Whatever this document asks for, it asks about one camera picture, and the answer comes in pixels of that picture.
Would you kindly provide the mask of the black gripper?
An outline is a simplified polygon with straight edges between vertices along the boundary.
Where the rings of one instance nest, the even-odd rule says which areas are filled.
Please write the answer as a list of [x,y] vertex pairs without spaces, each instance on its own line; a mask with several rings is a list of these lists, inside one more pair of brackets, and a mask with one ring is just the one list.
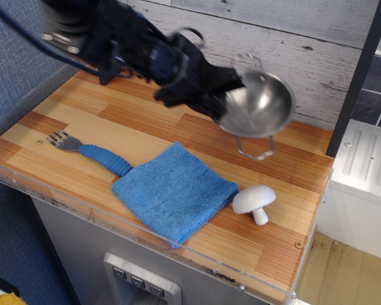
[[226,112],[226,92],[245,87],[235,68],[215,66],[181,33],[156,40],[154,82],[160,86],[154,98],[173,107],[180,104],[221,118]]

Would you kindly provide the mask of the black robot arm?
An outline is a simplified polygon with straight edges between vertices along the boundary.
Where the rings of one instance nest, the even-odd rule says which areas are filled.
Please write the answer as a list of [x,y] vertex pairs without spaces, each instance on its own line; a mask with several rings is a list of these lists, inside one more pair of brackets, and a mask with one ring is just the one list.
[[182,31],[166,36],[127,4],[44,1],[43,11],[48,26],[41,40],[1,8],[0,19],[36,48],[98,76],[102,84],[137,76],[159,86],[154,98],[166,107],[185,104],[212,118],[226,113],[227,92],[243,87],[235,69],[210,64],[201,45]]

